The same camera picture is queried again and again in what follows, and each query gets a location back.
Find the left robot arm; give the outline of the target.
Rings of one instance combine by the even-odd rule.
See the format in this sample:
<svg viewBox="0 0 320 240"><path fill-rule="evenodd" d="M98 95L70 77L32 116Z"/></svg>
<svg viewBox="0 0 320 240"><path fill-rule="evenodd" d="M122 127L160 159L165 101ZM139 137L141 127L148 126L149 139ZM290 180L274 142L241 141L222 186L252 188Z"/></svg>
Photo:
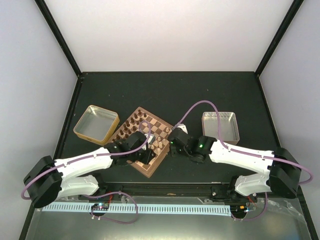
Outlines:
<svg viewBox="0 0 320 240"><path fill-rule="evenodd" d="M101 200L107 195L108 188L98 182L92 172L152 160L155 154L149 145L154 138L151 133L137 131L126 139L79 156L56 160L49 155L44 156L25 176L21 198L31 200L36 209L75 195L88 195Z"/></svg>

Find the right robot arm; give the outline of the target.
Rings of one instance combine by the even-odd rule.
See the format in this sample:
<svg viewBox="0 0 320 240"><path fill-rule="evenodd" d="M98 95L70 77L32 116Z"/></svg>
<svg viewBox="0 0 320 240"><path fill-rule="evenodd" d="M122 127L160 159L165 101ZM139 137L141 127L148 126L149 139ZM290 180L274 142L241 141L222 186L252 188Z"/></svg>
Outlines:
<svg viewBox="0 0 320 240"><path fill-rule="evenodd" d="M174 156L184 155L196 163L210 160L252 171L251 175L235 176L231 181L227 195L234 202L257 193L274 193L287 199L297 196L302 169L285 148L254 150L226 144L210 136L196 139L180 127L175 128L167 139Z"/></svg>

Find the wooden chess board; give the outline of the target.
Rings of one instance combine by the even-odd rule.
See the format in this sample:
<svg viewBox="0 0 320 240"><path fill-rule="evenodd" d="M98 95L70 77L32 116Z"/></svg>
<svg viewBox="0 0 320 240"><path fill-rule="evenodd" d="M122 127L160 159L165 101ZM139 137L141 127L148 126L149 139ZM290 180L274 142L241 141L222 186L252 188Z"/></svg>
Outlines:
<svg viewBox="0 0 320 240"><path fill-rule="evenodd" d="M146 143L141 149L138 150L152 150L155 153L155 157L149 162L149 164L143 164L137 161L138 151L126 155L111 157L113 159L114 165L131 165L144 176L150 178L170 150L170 142L168 141L168 136L172 132L173 126L142 107L138 107L135 111L139 109L147 114L147 118L140 123L138 131L132 133L127 139L121 139L116 142L111 142L110 138L104 147L111 153L124 153L140 147L143 142L145 142L145 140L148 140L150 135L155 136L155 141L158 141L158 136L160 136L161 141L158 141L158 146L155 146L154 142L152 144ZM165 138L161 136L162 132L166 133ZM163 139L167 140L167 145L163 144L163 147L160 148L160 154L157 154L159 142L162 142Z"/></svg>

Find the dark chess pieces group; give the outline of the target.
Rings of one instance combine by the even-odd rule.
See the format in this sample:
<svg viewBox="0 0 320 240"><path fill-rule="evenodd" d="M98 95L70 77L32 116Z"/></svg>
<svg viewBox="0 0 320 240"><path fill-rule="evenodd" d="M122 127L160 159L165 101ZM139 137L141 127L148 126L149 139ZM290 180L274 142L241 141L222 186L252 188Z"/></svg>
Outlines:
<svg viewBox="0 0 320 240"><path fill-rule="evenodd" d="M132 113L127 120L119 125L115 133L112 135L110 142L115 143L121 139L127 139L131 134L139 131L139 125L143 120L147 119L147 113L141 109Z"/></svg>

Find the small circuit board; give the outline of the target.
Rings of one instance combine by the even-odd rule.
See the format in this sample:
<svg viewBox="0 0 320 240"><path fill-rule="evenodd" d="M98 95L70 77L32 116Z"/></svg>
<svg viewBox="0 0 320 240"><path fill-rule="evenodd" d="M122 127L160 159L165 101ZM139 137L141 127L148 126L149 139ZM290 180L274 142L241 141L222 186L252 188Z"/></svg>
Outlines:
<svg viewBox="0 0 320 240"><path fill-rule="evenodd" d="M108 203L95 203L91 209L93 211L107 211L109 209Z"/></svg>

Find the gold metal tin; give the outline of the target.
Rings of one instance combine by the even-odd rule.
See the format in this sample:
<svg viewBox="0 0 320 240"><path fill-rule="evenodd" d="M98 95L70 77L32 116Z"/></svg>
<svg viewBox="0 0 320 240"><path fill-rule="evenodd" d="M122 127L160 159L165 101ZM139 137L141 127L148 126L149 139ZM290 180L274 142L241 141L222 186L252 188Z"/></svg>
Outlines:
<svg viewBox="0 0 320 240"><path fill-rule="evenodd" d="M73 128L73 132L80 139L103 146L114 134L119 122L116 112L89 105Z"/></svg>

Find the black front rail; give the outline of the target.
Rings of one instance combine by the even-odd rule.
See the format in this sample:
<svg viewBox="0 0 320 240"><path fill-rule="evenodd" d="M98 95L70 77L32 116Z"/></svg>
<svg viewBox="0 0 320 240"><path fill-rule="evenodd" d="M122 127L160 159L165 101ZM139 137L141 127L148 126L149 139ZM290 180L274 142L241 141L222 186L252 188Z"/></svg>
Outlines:
<svg viewBox="0 0 320 240"><path fill-rule="evenodd" d="M92 195L123 192L140 197L204 197L218 202L244 202L247 196L237 193L228 183L103 183Z"/></svg>

